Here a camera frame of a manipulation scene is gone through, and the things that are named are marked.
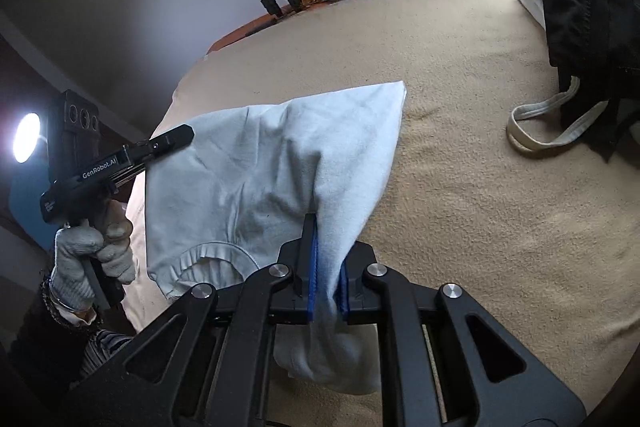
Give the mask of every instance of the beige fleece surface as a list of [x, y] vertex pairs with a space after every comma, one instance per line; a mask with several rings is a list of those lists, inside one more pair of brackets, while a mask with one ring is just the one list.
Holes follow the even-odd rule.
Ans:
[[[210, 54], [180, 82], [159, 130], [229, 107], [404, 80], [401, 138], [361, 239], [412, 282], [457, 282], [591, 410], [640, 342], [638, 170], [578, 144], [532, 159], [508, 143], [516, 105], [558, 89], [542, 29], [517, 0], [350, 0]], [[527, 123], [541, 138], [553, 119]], [[137, 328], [165, 307], [143, 276], [143, 178], [128, 215]], [[339, 396], [276, 372], [270, 419], [380, 425], [380, 397]]]

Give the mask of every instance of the black bag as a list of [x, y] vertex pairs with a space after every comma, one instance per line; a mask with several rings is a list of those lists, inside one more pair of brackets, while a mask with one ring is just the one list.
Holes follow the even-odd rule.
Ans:
[[542, 1], [549, 62], [558, 68], [560, 91], [570, 90], [572, 77], [579, 79], [579, 89], [561, 106], [562, 127], [608, 100], [583, 135], [608, 160], [640, 118], [640, 0]]

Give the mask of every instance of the white strap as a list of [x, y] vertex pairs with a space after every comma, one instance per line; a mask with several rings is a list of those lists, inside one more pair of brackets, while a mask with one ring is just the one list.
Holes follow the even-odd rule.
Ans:
[[530, 137], [522, 127], [519, 126], [518, 121], [528, 120], [529, 118], [535, 118], [541, 114], [546, 114], [557, 108], [563, 103], [571, 100], [580, 88], [580, 79], [577, 76], [572, 76], [571, 85], [565, 92], [559, 92], [553, 95], [550, 99], [544, 102], [528, 103], [526, 105], [519, 105], [513, 111], [507, 122], [507, 134], [516, 140], [517, 143], [530, 151], [540, 151], [544, 149], [551, 149], [553, 147], [562, 147], [563, 145], [570, 144], [575, 141], [582, 133], [584, 133], [593, 122], [602, 114], [609, 103], [608, 100], [598, 102], [596, 105], [590, 108], [584, 115], [578, 118], [574, 123], [566, 128], [558, 138], [551, 142], [539, 142]]

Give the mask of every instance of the human hand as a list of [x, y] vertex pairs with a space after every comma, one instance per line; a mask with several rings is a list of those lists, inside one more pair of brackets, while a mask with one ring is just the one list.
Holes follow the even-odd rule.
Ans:
[[82, 256], [97, 258], [104, 273], [122, 284], [135, 279], [129, 239], [133, 224], [117, 201], [109, 201], [101, 229], [103, 233], [84, 220], [79, 227], [61, 229], [56, 234], [56, 262], [49, 288], [63, 306], [77, 312], [91, 308], [95, 298], [80, 262]]

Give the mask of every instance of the bracelet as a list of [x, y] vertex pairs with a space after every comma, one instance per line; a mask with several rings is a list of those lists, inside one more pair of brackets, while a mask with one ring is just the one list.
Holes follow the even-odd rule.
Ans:
[[91, 309], [91, 306], [89, 306], [87, 309], [85, 310], [76, 310], [73, 309], [71, 306], [65, 304], [62, 300], [60, 300], [60, 297], [58, 297], [58, 295], [56, 294], [55, 290], [53, 289], [53, 286], [51, 284], [51, 279], [49, 278], [49, 298], [53, 301], [54, 304], [59, 305], [60, 307], [64, 308], [65, 310], [73, 313], [73, 314], [78, 314], [78, 313], [86, 313], [87, 311], [89, 311]]

